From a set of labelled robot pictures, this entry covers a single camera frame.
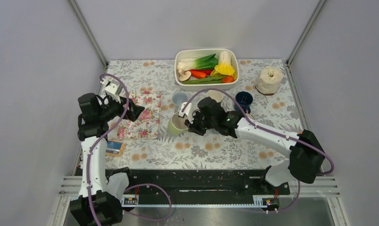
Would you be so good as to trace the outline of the light green mug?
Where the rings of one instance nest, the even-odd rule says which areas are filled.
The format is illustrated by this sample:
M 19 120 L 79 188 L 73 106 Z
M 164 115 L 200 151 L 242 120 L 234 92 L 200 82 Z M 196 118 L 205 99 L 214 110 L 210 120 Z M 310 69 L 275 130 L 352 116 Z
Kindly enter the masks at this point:
M 179 117 L 178 113 L 172 115 L 169 120 L 167 130 L 171 135 L 178 136 L 188 131 L 188 127 L 185 125 L 186 117 Z

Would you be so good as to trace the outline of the light grey-blue mug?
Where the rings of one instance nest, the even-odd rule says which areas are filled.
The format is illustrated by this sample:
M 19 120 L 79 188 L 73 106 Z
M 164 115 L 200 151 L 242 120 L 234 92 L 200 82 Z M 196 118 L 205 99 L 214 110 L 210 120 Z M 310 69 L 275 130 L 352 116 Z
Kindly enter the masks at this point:
M 178 110 L 180 106 L 182 105 L 182 103 L 187 102 L 187 101 L 188 101 L 188 96 L 186 93 L 178 92 L 178 93 L 173 94 L 172 96 L 172 103 L 175 107 L 175 110 Z

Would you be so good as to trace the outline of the dark blue mug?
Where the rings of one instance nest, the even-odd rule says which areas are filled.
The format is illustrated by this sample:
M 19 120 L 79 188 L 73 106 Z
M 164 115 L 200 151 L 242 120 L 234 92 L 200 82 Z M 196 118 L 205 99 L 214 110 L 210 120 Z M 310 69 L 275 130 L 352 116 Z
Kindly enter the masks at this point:
M 235 100 L 240 105 L 240 107 L 238 107 L 234 104 L 235 111 L 240 112 L 242 109 L 245 113 L 251 113 L 250 106 L 253 103 L 253 96 L 251 93 L 246 91 L 238 92 L 235 96 Z

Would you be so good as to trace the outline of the cream white mug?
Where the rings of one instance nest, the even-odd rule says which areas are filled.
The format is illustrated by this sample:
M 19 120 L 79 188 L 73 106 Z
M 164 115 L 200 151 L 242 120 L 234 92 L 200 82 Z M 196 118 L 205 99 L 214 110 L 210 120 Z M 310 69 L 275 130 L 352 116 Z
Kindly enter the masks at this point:
M 249 113 L 246 113 L 245 116 L 246 116 L 248 119 L 252 120 L 252 121 L 255 120 L 254 117 L 253 117 L 252 115 L 250 115 Z

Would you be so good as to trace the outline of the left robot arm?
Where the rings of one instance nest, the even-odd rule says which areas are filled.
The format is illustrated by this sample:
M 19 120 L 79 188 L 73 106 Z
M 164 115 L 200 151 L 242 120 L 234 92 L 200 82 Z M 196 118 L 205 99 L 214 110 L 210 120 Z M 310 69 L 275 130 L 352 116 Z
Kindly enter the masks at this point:
M 111 226 L 122 221 L 122 195 L 133 192 L 136 182 L 123 169 L 106 175 L 107 134 L 112 130 L 108 122 L 115 117 L 134 122 L 145 108 L 129 98 L 107 95 L 103 99 L 94 93 L 82 95 L 78 103 L 84 166 L 78 198 L 70 201 L 70 212 L 81 226 Z

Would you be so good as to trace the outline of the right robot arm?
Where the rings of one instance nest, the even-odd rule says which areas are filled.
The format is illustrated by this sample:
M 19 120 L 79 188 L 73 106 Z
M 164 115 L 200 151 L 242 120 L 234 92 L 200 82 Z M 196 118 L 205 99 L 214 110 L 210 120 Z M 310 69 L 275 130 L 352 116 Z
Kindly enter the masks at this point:
M 199 101 L 184 130 L 170 123 L 156 139 L 125 141 L 124 165 L 133 169 L 263 169 L 261 191 L 273 193 L 287 181 L 315 181 L 325 159 L 315 135 L 269 127 L 215 100 Z

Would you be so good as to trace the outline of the floral serving tray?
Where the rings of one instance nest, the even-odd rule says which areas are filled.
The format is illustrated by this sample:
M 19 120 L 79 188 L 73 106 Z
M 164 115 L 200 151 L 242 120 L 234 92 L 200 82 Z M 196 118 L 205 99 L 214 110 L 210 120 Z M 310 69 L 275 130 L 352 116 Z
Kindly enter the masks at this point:
M 160 124 L 161 92 L 159 91 L 134 91 L 129 97 L 134 104 L 145 109 L 135 122 L 122 120 L 111 132 L 118 140 L 127 139 L 155 139 Z

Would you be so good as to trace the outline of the toy green bean pods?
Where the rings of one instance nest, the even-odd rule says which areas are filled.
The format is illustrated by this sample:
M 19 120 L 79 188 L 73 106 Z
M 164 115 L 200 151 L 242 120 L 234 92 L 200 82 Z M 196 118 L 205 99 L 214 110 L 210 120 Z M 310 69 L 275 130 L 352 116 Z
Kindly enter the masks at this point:
M 198 84 L 219 84 L 222 83 L 222 80 L 226 78 L 227 75 L 215 76 L 215 77 L 206 77 L 202 79 L 188 80 L 182 82 L 185 85 L 198 85 Z

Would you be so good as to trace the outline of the blue card box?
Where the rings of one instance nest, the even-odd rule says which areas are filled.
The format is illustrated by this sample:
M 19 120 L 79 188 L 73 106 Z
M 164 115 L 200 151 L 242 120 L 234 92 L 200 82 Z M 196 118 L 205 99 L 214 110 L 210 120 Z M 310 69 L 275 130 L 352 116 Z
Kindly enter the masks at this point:
M 106 155 L 112 157 L 121 157 L 125 150 L 125 144 L 120 141 L 109 140 L 107 141 Z

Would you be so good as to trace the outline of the toy red chili pepper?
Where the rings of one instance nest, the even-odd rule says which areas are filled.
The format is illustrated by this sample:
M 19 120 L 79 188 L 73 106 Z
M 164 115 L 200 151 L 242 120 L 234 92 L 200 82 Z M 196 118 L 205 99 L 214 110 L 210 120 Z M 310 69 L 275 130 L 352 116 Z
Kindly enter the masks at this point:
M 196 79 L 203 79 L 209 76 L 213 70 L 190 70 L 191 76 Z

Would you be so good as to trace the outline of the toy mushroom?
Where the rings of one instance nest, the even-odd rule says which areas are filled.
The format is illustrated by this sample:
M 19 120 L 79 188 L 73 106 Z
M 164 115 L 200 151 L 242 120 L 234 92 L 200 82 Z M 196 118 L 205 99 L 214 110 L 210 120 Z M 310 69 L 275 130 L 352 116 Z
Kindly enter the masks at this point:
M 179 73 L 179 78 L 178 79 L 179 79 L 180 82 L 187 81 L 192 76 L 191 71 L 178 70 L 178 73 Z

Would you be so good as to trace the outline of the toy orange carrot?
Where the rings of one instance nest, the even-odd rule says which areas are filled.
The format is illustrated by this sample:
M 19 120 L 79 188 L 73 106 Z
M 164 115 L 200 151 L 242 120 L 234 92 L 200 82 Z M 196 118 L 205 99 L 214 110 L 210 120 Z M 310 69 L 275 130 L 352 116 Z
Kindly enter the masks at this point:
M 222 83 L 232 83 L 235 81 L 235 77 L 233 76 L 226 76 L 222 79 Z

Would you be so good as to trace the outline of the white rectangular dish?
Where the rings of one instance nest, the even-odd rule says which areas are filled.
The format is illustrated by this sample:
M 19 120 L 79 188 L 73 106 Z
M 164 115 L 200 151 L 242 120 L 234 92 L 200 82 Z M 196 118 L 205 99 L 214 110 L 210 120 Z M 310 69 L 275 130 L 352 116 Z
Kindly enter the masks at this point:
M 231 65 L 233 66 L 235 73 L 237 75 L 237 78 L 235 81 L 230 83 L 210 83 L 210 82 L 200 82 L 196 84 L 184 84 L 179 80 L 179 72 L 178 72 L 178 63 L 179 61 L 185 59 L 185 58 L 201 58 L 208 55 L 216 54 L 215 58 L 218 59 L 218 55 L 222 51 L 227 51 L 231 57 Z M 237 61 L 236 55 L 233 53 L 233 51 L 229 49 L 223 49 L 223 48 L 209 48 L 209 49 L 189 49 L 189 50 L 182 50 L 176 54 L 175 62 L 174 62 L 174 74 L 175 74 L 175 80 L 177 84 L 180 86 L 181 89 L 186 91 L 200 91 L 201 89 L 205 88 L 217 88 L 217 89 L 230 89 L 234 87 L 235 85 L 239 84 L 239 81 L 241 80 L 240 72 L 239 72 L 239 63 Z

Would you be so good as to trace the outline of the toy yellow napa cabbage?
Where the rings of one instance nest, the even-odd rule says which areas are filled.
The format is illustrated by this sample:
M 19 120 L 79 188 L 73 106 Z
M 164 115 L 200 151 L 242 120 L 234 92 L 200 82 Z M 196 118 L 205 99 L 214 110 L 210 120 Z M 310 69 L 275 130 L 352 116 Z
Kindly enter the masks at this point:
M 231 64 L 231 54 L 228 50 L 224 50 L 219 53 L 218 64 L 215 66 L 210 75 L 211 77 L 228 75 L 232 76 L 236 80 L 236 71 Z

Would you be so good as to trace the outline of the toy bok choy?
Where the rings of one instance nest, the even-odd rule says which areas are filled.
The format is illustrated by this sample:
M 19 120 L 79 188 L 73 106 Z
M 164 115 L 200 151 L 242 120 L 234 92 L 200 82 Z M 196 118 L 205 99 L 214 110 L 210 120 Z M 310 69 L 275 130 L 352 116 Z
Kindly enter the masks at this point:
M 200 58 L 184 58 L 177 63 L 177 70 L 211 70 L 218 64 L 216 54 L 203 56 Z

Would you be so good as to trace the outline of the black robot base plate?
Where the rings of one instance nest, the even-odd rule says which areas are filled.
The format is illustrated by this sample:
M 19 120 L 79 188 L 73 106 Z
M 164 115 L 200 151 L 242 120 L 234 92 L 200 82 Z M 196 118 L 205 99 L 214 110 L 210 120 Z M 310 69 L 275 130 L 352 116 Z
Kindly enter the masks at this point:
M 106 170 L 106 177 L 124 172 L 128 175 L 129 186 L 144 184 L 139 189 L 131 189 L 127 194 L 136 195 L 138 203 L 167 204 L 164 194 L 147 186 L 155 184 L 163 188 L 175 205 L 206 204 L 251 204 L 253 196 L 273 197 L 289 195 L 288 183 L 275 188 L 262 181 L 262 169 L 121 169 Z

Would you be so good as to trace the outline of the aluminium frame rail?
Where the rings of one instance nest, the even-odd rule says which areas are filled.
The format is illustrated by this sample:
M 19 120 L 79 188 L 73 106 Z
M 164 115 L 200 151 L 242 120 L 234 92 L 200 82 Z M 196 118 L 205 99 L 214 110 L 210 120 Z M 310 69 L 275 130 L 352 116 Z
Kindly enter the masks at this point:
M 72 12 L 78 19 L 78 22 L 80 26 L 82 27 L 87 39 L 89 40 L 93 50 L 95 51 L 98 59 L 100 60 L 101 64 L 103 65 L 103 68 L 106 69 L 108 67 L 109 61 L 106 59 L 106 56 L 104 55 L 103 51 L 101 50 L 100 45 L 98 44 L 98 41 L 96 40 L 78 2 L 76 0 L 67 0 L 67 3 L 70 5 Z

